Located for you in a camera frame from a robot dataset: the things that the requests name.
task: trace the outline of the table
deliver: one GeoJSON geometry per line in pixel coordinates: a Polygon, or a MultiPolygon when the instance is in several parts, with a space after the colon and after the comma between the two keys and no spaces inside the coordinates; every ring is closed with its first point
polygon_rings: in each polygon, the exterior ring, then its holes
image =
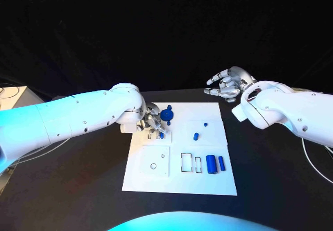
{"type": "MultiPolygon", "coordinates": [[[[143,92],[147,102],[219,102],[238,196],[123,192],[132,134],[119,124],[74,137],[22,164],[0,196],[3,230],[107,230],[149,214],[199,211],[280,230],[333,224],[333,185],[310,166],[302,140],[281,125],[266,130],[231,113],[235,103],[202,89],[143,92]]],[[[323,146],[306,141],[310,159],[333,179],[323,146]]]]}

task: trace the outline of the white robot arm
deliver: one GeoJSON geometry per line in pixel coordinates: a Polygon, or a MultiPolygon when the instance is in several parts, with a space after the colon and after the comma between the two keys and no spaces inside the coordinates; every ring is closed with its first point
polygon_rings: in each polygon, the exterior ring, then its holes
{"type": "Polygon", "coordinates": [[[232,99],[228,102],[243,93],[241,104],[232,109],[240,121],[248,118],[260,129],[280,123],[299,137],[333,147],[332,95],[300,91],[277,82],[257,82],[235,66],[215,75],[208,84],[222,77],[221,89],[205,89],[205,93],[232,99]]]}
{"type": "Polygon", "coordinates": [[[137,122],[143,119],[147,127],[168,134],[155,117],[159,114],[156,107],[155,104],[146,106],[139,88],[121,83],[111,90],[93,91],[0,111],[0,173],[36,148],[96,131],[114,122],[121,124],[121,132],[136,132],[137,122]]]}

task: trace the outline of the black curtain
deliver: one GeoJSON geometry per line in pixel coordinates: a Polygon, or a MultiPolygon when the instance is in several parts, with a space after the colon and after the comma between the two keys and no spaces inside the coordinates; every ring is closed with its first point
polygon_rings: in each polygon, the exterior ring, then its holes
{"type": "Polygon", "coordinates": [[[258,80],[330,92],[329,5],[245,0],[3,1],[0,82],[45,97],[205,88],[237,65],[258,80]]]}

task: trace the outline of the robotic hand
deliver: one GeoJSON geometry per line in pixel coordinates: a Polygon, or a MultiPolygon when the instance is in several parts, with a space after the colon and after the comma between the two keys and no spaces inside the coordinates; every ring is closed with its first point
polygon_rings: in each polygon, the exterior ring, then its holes
{"type": "Polygon", "coordinates": [[[145,127],[168,134],[159,107],[130,83],[70,96],[48,103],[0,111],[0,173],[35,149],[96,131],[117,122],[121,132],[145,127]]]}
{"type": "Polygon", "coordinates": [[[234,66],[209,80],[221,80],[221,89],[205,89],[205,93],[241,104],[232,109],[240,121],[248,119],[256,127],[266,129],[274,123],[283,124],[299,137],[333,147],[333,96],[305,89],[290,88],[273,81],[260,81],[248,72],[234,66]]]}

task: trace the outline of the blue knob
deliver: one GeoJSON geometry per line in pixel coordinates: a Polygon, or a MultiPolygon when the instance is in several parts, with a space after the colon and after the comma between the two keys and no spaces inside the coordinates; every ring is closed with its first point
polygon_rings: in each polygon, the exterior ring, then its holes
{"type": "Polygon", "coordinates": [[[195,133],[195,138],[194,138],[194,140],[198,140],[198,138],[199,138],[199,133],[195,133]]]}

